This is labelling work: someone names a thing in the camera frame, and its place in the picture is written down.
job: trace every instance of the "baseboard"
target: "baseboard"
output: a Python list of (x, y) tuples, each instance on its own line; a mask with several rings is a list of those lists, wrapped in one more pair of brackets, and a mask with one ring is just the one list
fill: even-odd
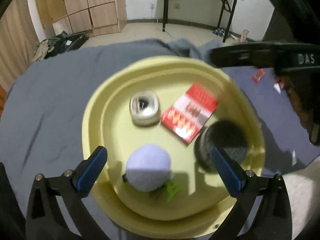
[[(157, 19), (133, 19), (133, 20), (128, 20), (128, 23), (156, 23)], [(202, 23), (195, 23), (195, 22), (188, 22), (188, 21), (182, 21), (182, 20), (174, 20), (174, 19), (168, 19), (168, 23), (171, 24), (179, 24), (179, 25), (185, 25), (185, 26), (192, 26), (192, 27), (198, 27), (198, 28), (203, 28), (203, 29), (208, 29), (208, 30), (215, 30), (217, 27), (207, 25), (207, 24), (202, 24)], [(236, 36), (237, 38), (240, 38), (240, 34), (230, 32), (232, 35)], [(254, 42), (255, 40), (252, 40), (250, 38), (247, 38), (249, 42)]]

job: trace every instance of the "red wrapper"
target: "red wrapper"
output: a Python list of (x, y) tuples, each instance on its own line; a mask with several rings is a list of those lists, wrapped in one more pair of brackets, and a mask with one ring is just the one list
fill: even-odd
[(189, 144), (218, 106), (212, 94), (193, 84), (161, 116), (161, 124)]

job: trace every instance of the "blue gripper pad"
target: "blue gripper pad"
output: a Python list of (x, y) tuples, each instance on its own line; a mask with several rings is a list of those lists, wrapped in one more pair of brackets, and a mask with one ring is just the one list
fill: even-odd
[(245, 185), (244, 170), (222, 148), (211, 147), (209, 155), (230, 196), (237, 198)]
[(72, 184), (80, 198), (87, 197), (93, 184), (107, 163), (108, 152), (103, 146), (98, 146), (87, 160), (82, 161), (75, 169)]

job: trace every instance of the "metal bolt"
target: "metal bolt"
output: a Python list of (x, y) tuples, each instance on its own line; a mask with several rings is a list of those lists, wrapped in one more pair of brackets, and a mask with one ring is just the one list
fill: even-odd
[(282, 176), (280, 174), (276, 174), (276, 179), (277, 180), (282, 180)]
[(245, 172), (245, 174), (247, 174), (247, 176), (249, 176), (249, 177), (253, 177), (254, 176), (254, 172), (252, 170), (247, 170)]
[(73, 170), (66, 170), (63, 175), (66, 176), (66, 177), (69, 177), (71, 176), (71, 174), (73, 173)]
[(36, 175), (36, 180), (41, 180), (43, 178), (43, 174)]

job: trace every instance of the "white wall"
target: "white wall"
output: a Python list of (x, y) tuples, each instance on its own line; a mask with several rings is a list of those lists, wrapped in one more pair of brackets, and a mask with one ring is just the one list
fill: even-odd
[[(179, 3), (180, 9), (173, 4)], [(128, 19), (150, 19), (151, 5), (153, 17), (162, 18), (163, 0), (126, 0)], [(221, 9), (220, 0), (169, 0), (169, 19), (198, 22), (217, 26)], [(268, 28), (274, 7), (269, 0), (238, 1), (233, 17), (231, 31), (240, 34), (244, 29), (250, 31), (248, 37), (261, 40)], [(228, 12), (224, 12), (221, 27), (226, 27)]]
[(28, 0), (28, 7), (29, 7), (29, 12), (31, 16), (31, 20), (33, 23), (33, 26), (35, 28), (37, 37), (39, 39), (39, 42), (43, 41), (46, 39), (46, 35), (44, 33), (44, 29), (42, 28), (37, 5), (36, 5), (36, 0)]

